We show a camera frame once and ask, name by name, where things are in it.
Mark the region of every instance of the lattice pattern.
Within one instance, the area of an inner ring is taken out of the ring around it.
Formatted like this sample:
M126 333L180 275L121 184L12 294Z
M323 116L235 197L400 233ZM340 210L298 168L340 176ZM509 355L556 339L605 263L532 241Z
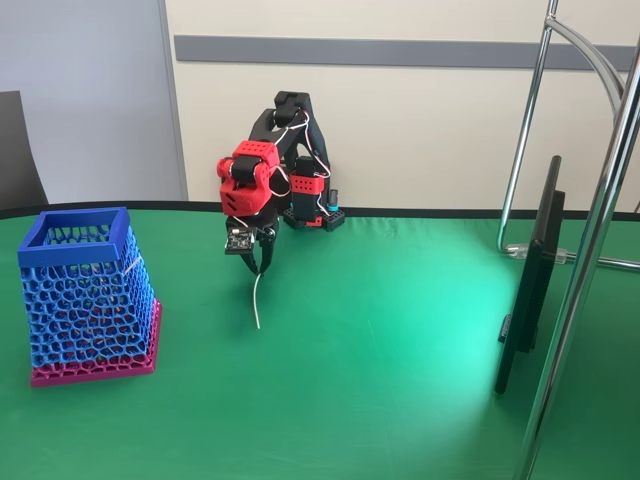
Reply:
M146 354L122 355L109 360L99 358L82 363L55 363L34 368L31 373L31 385L43 387L66 383L87 382L106 378L123 377L153 373L158 354L158 337L162 305L157 300L153 302L153 321L151 323L151 342Z
M50 228L44 243L104 242L108 232L109 226ZM154 291L130 227L118 261L21 273L34 368L149 351Z
M108 239L109 225L49 228L44 244L63 245L68 243L106 242Z

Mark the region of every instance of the blue mesh basket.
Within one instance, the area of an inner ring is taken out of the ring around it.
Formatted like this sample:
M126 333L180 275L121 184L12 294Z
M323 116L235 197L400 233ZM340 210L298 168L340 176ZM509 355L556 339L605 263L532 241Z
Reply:
M148 352L154 291L126 208L41 213L18 263L33 367Z

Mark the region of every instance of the white cable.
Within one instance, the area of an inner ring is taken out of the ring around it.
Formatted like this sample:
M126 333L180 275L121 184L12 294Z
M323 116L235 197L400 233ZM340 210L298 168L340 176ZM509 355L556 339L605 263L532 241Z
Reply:
M322 198L322 194L318 195L318 208L320 210L322 210L322 213L324 213L327 217L330 217L331 214L327 211L326 208L324 208L321 204L320 204L320 199Z
M280 140L282 140L284 138L284 136L287 134L287 132L289 130L297 130L299 128L302 128L304 126L309 125L309 115L307 115L307 120L303 123L300 123L294 127L285 127L284 132L282 132L282 135L280 135L280 138L278 138L278 140L276 140L275 142L273 142L274 145L278 145L280 143Z
M305 122L306 125L307 125L307 128L304 129L304 137L307 140L307 148L309 149L309 153L311 155L313 155L313 158L316 159L316 162L318 162L320 165L322 165L322 168L324 168L324 171L327 172L327 175L320 175L319 173L316 173L316 176L322 177L322 178L329 178L331 176L331 170L329 170L329 167L327 167L322 162L322 160L320 160L320 158L318 158L318 156L315 153L313 153L313 147L311 146L311 141L309 140L309 122L310 122L309 114L304 110L303 110L303 112L304 112L305 117L307 117L307 121Z
M256 277L256 283L253 284L253 314L256 317L256 327L260 330L260 317L258 316L258 303L256 302L256 291L258 290L258 281L262 276L261 273Z
M132 263L131 265L129 265L129 266L127 267L127 269L122 273L122 275L126 275L127 273L129 273L129 272L131 271L131 269L132 269L133 267L135 267L135 266L140 262L140 260L142 260L142 257L138 257L138 258L136 258L136 259L133 261L133 263Z
M286 193L277 193L274 192L273 190L271 190L271 193L273 195L275 195L276 197L286 197L287 195L289 195L289 192L291 192L291 182L289 181L289 176L287 175L287 173L282 169L282 167L280 165L276 165L275 167L273 167L271 169L271 171L274 170L278 170L282 176L284 177L284 179L287 181L287 184L289 185L289 188L287 189Z
M233 217L240 225L244 225L245 227L249 228L249 225L247 225L245 222L243 222L242 220L240 220L238 217Z

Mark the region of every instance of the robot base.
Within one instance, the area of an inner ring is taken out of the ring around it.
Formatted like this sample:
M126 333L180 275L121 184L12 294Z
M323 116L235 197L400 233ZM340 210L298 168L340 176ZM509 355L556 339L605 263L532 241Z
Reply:
M342 210L331 212L329 216L323 214L321 217L319 217L322 219L322 224L315 225L313 222L296 220L293 217L293 209L289 208L283 212L282 218L287 225L295 230L299 230L307 226L322 226L322 228L324 228L327 232L331 232L344 223L345 215Z

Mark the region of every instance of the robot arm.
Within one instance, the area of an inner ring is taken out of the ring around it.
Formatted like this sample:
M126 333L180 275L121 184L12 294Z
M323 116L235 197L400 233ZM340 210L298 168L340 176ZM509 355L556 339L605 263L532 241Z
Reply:
M256 275L271 264L278 211L293 228L324 227L330 231L344 222L337 191L330 190L327 149L309 95L280 92L275 106L258 118L249 140L217 166L223 180L222 210L228 215L225 253L241 255ZM298 155L299 145L308 156ZM283 190L279 177L286 180L286 193L278 193ZM260 267L253 257L256 241L263 251Z

